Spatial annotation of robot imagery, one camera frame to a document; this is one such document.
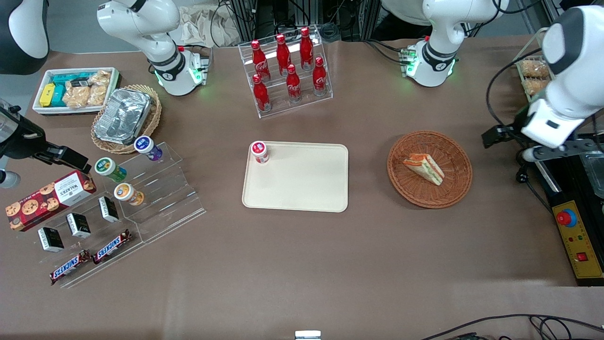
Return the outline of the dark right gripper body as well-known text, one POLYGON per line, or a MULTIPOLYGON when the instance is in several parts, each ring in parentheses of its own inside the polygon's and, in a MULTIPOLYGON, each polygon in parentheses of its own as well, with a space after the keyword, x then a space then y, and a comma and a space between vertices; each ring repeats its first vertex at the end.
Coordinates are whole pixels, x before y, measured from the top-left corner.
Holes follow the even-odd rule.
POLYGON ((0 155, 11 159, 41 160, 47 151, 45 131, 19 114, 17 106, 1 108, 0 155))

